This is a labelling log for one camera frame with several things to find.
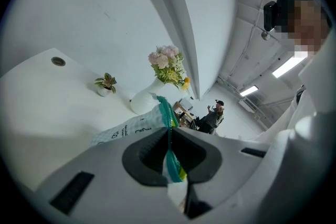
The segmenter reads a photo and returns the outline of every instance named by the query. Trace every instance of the ceiling light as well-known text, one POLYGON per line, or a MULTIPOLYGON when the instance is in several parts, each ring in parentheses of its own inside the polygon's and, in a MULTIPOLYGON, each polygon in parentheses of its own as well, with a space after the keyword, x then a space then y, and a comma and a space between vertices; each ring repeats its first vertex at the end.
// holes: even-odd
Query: ceiling light
POLYGON ((248 95, 250 93, 255 92, 256 90, 258 90, 258 88, 254 85, 251 88, 247 89, 246 91, 241 92, 240 95, 241 96, 246 96, 246 95, 248 95))
POLYGON ((305 57, 292 57, 287 62, 285 62, 281 67, 275 70, 272 74, 276 78, 279 78, 280 76, 285 74, 287 71, 291 70, 298 63, 302 62, 304 59, 305 57))

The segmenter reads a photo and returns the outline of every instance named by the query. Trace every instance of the white ceiling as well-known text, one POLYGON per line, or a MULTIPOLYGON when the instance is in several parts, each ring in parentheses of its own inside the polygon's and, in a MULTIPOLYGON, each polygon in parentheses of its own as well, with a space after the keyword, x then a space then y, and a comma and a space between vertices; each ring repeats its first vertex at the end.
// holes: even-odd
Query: white ceiling
POLYGON ((271 32, 270 40, 265 41, 261 38, 264 15, 261 13, 258 18, 259 9, 267 2, 276 0, 263 0, 262 3, 261 1, 238 0, 234 33, 219 76, 238 91, 256 85, 259 90, 250 94, 248 98, 275 122, 289 106, 288 100, 293 98, 301 86, 298 73, 307 64, 307 59, 278 79, 272 75, 273 71, 293 55, 293 42, 274 31, 271 32), (250 38, 254 23, 257 24, 257 28, 250 38))

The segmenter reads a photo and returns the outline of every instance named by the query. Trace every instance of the white table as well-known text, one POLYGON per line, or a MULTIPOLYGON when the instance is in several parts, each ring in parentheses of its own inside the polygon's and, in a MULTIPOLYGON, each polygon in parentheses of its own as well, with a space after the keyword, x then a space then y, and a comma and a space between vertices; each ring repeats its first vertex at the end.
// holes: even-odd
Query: white table
POLYGON ((133 93, 117 85, 117 94, 97 94, 94 80, 101 76, 50 49, 0 78, 2 152, 14 178, 35 190, 86 150, 94 134, 136 116, 133 93), (66 65, 55 66, 55 56, 66 65))

